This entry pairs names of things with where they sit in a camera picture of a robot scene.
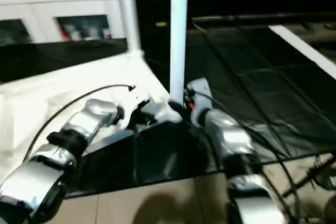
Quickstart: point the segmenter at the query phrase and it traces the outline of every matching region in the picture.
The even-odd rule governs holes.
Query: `black cable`
[[[59,109],[55,114],[53,114],[43,125],[42,127],[38,130],[38,132],[36,133],[36,135],[34,136],[33,138],[33,141],[31,142],[27,152],[26,152],[26,155],[23,159],[23,162],[28,160],[29,156],[30,156],[30,153],[32,152],[32,149],[37,141],[37,139],[40,137],[42,131],[48,126],[48,124],[53,120],[55,119],[55,117],[57,117],[61,112],[63,112],[66,108],[68,108],[69,106],[73,105],[75,102],[78,102],[79,100],[83,99],[84,97],[87,97],[88,95],[91,95],[93,93],[96,93],[100,90],[103,90],[103,89],[108,89],[108,88],[113,88],[113,87],[127,87],[130,89],[132,89],[133,87],[130,86],[130,85],[126,85],[126,84],[114,84],[114,85],[108,85],[108,86],[104,86],[104,87],[101,87],[101,88],[97,88],[97,89],[94,89],[94,90],[91,90],[90,92],[87,92],[79,97],[77,97],[76,99],[72,100],[71,102],[67,103],[66,105],[64,105],[61,109]]]
[[[225,63],[225,61],[222,59],[222,54],[212,45],[212,42],[211,40],[208,38],[207,34],[206,34],[206,30],[201,28],[200,26],[194,24],[194,26],[199,29],[201,32],[202,32],[202,35],[204,36],[205,38],[205,41],[206,43],[208,44],[208,46],[210,47],[210,49],[212,50],[212,52],[214,53],[214,55],[219,59],[219,61],[221,62],[221,64],[223,65],[223,67],[228,70],[229,72],[231,72],[232,76],[234,76],[234,73],[232,73],[231,69],[229,66],[227,66],[227,64]],[[264,115],[263,111],[261,108],[259,108],[259,105],[257,104],[257,102],[253,99],[253,97],[249,94],[249,92],[246,90],[246,88],[244,87],[244,85],[240,82],[240,80],[237,80],[237,79],[233,79],[235,82],[237,82],[238,86],[244,91],[245,95],[248,96],[248,99],[254,104],[254,106],[258,109],[258,112],[263,116],[263,118],[265,119],[266,121],[266,124],[267,126],[269,127],[271,133],[274,135],[275,138],[277,139],[281,139],[279,134],[273,130],[273,128],[271,127],[271,124],[269,122],[269,120],[267,119],[266,115]],[[292,177],[290,176],[286,166],[284,165],[283,161],[279,158],[278,154],[276,152],[274,152],[273,150],[271,150],[273,152],[273,154],[275,155],[279,165],[281,166],[281,168],[283,169],[283,171],[285,172],[285,175],[288,179],[288,182],[290,184],[290,186],[292,188],[295,188],[295,184],[294,184],[294,181],[292,179]],[[303,208],[303,205],[302,205],[302,202],[299,198],[299,195],[297,193],[297,190],[295,189],[294,191],[294,196],[297,200],[297,202],[299,202]],[[298,210],[298,204],[296,204],[296,213],[299,213],[299,210]]]
[[[203,94],[203,93],[200,93],[200,92],[197,92],[197,91],[191,91],[195,94],[198,94],[198,95],[202,95],[208,99],[210,99],[211,101],[213,101],[214,103],[216,103],[221,109],[223,109],[226,113],[228,114],[231,114],[229,112],[229,110],[224,106],[222,105],[219,101],[217,101],[216,99],[210,97],[209,95],[207,94]],[[243,125],[241,125],[240,123],[238,123],[242,128],[248,130],[249,132],[253,132],[254,134],[258,134],[257,132],[255,132],[254,130],[248,128],[248,127],[245,127]],[[280,159],[280,157],[277,155],[277,151],[273,150],[274,148],[272,147],[272,145],[270,143],[268,143],[266,141],[266,144],[268,145],[268,147],[271,149],[272,153],[275,155],[276,159]],[[289,216],[289,217],[292,217],[292,214],[290,212],[290,209],[288,207],[288,205],[285,203],[283,197],[281,196],[281,193],[276,189],[275,185],[271,182],[270,178],[264,173],[264,171],[262,170],[262,175],[265,176],[266,178],[266,181],[270,184],[271,188],[275,191],[275,194],[277,195],[277,197],[279,198],[279,201],[281,202],[283,208],[284,208],[284,211],[286,212],[286,214]]]
[[[252,45],[252,44],[250,43],[249,39],[246,37],[246,35],[245,35],[245,33],[242,31],[242,29],[241,29],[239,26],[237,26],[236,28],[238,29],[238,31],[240,32],[240,34],[242,34],[243,38],[244,38],[245,41],[249,44],[249,46],[251,46],[252,49],[253,49],[256,53],[259,54],[258,50],[255,48],[254,45]],[[287,170],[285,164],[284,164],[282,161],[279,162],[279,164],[280,164],[280,166],[282,167],[283,171],[285,172],[286,177],[288,178],[288,182],[289,182],[290,187],[294,188],[293,193],[294,193],[294,197],[295,197],[295,213],[296,213],[297,215],[300,215],[300,209],[299,209],[299,204],[300,204],[301,207],[302,207],[302,209],[306,212],[306,217],[308,217],[308,213],[307,213],[307,211],[305,210],[305,208],[303,207],[302,201],[300,200],[298,191],[297,191],[297,189],[296,189],[296,187],[295,187],[295,183],[294,183],[294,181],[293,181],[291,175],[289,174],[289,172],[288,172],[288,170]]]

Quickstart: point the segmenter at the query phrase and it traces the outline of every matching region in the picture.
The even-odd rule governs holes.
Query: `white tile floor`
[[[314,158],[287,162],[294,180],[303,176]],[[278,165],[265,169],[280,191],[288,183]],[[224,224],[226,180],[223,174],[162,183],[116,191],[99,196],[65,200],[52,224]],[[310,212],[321,214],[323,205],[333,195],[311,184],[299,191]]]

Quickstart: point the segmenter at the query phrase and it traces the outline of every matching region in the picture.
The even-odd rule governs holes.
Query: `black band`
[[[260,172],[258,159],[254,154],[234,154],[225,158],[223,164],[227,179]]]
[[[47,137],[47,140],[50,144],[68,150],[77,160],[80,159],[85,149],[88,147],[88,141],[85,137],[74,130],[51,132]]]
[[[31,209],[21,206],[20,202],[14,206],[0,201],[0,218],[8,224],[24,223],[29,219],[30,212]]]

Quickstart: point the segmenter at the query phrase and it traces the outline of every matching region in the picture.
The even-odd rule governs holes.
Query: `robotic arm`
[[[213,109],[206,79],[190,82],[187,92],[193,95],[191,121],[210,136],[224,166],[230,200],[228,223],[286,223],[261,175],[249,134],[231,116]]]
[[[97,99],[73,115],[48,144],[14,170],[0,187],[0,223],[43,223],[54,217],[85,149],[102,127],[124,130],[132,112],[148,101],[139,88],[121,106]]]
[[[213,109],[206,79],[188,84],[192,95],[191,122],[211,137],[228,181],[229,223],[284,224],[285,218],[272,198],[247,132],[231,116]],[[89,100],[59,132],[52,132],[49,144],[20,165],[0,187],[0,224],[42,223],[54,217],[67,185],[87,146],[102,127],[125,129],[131,114],[148,101],[134,88],[120,106]]]

